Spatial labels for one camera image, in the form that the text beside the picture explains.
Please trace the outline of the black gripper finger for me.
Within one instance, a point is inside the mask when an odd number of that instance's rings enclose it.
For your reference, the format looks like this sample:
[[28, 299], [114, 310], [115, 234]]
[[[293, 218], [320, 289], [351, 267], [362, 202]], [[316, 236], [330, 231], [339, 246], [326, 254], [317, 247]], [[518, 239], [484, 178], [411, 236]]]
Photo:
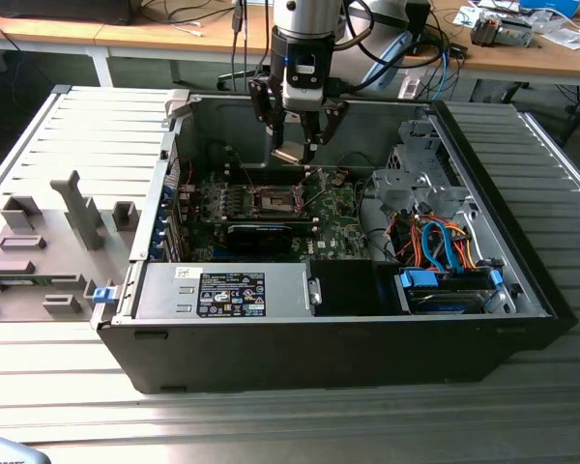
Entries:
[[285, 109], [282, 100], [282, 82], [275, 76], [267, 81], [253, 79], [248, 86], [256, 119], [266, 125], [273, 146], [281, 146], [284, 140]]
[[302, 160], [313, 160], [320, 145], [327, 145], [335, 135], [349, 109], [348, 101], [327, 101], [324, 105], [326, 126], [320, 126], [318, 111], [301, 111], [299, 113], [304, 130], [304, 149]]

